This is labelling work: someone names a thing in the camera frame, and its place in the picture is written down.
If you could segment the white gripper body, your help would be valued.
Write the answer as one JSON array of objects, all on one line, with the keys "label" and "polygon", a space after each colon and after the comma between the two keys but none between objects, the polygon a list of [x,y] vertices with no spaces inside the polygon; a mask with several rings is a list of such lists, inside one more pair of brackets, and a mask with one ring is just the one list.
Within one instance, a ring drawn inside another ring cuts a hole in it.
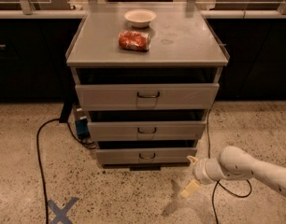
[{"label": "white gripper body", "polygon": [[203,185],[225,178],[224,171],[216,158],[204,158],[192,162],[193,176]]}]

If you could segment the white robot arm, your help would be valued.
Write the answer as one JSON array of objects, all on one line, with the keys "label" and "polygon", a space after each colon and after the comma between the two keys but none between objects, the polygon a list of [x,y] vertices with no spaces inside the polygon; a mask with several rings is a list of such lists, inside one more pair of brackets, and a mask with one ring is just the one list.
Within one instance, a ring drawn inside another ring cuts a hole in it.
[{"label": "white robot arm", "polygon": [[180,192],[183,198],[197,192],[202,185],[218,180],[249,180],[255,178],[286,197],[286,168],[252,157],[239,147],[225,147],[218,158],[188,156],[193,180]]}]

